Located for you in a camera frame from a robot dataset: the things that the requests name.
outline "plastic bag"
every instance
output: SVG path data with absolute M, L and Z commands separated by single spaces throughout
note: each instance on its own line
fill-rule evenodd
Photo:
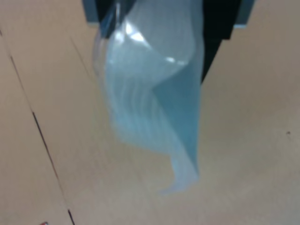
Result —
M 118 137 L 171 157 L 175 182 L 165 193 L 199 178 L 202 4 L 116 0 L 94 46 L 95 71 Z

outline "plastic sheet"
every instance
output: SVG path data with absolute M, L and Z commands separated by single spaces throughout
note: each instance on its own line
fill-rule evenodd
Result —
M 170 156 L 175 181 L 165 193 L 199 178 L 202 4 L 117 0 L 95 41 L 94 67 L 111 124 L 121 140 Z

